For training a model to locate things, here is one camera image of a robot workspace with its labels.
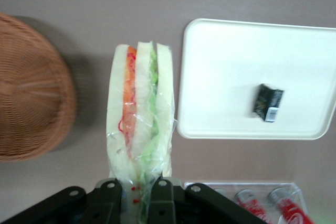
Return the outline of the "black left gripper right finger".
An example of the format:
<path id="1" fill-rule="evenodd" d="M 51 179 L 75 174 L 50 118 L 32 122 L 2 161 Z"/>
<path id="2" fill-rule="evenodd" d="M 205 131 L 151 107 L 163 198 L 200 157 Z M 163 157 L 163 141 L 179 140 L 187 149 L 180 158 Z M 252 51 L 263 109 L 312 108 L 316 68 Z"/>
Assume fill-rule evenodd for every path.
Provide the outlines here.
<path id="1" fill-rule="evenodd" d="M 205 184 L 185 189 L 169 178 L 158 179 L 149 201 L 149 223 L 264 223 Z"/>

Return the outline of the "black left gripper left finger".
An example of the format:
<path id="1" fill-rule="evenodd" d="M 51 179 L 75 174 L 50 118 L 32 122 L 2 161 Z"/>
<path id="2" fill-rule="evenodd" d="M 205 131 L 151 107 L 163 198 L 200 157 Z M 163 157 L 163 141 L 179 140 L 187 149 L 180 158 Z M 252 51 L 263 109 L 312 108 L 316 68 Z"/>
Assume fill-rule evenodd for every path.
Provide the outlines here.
<path id="1" fill-rule="evenodd" d="M 121 198 L 119 181 L 103 179 L 89 193 L 67 187 L 3 223 L 120 223 Z"/>

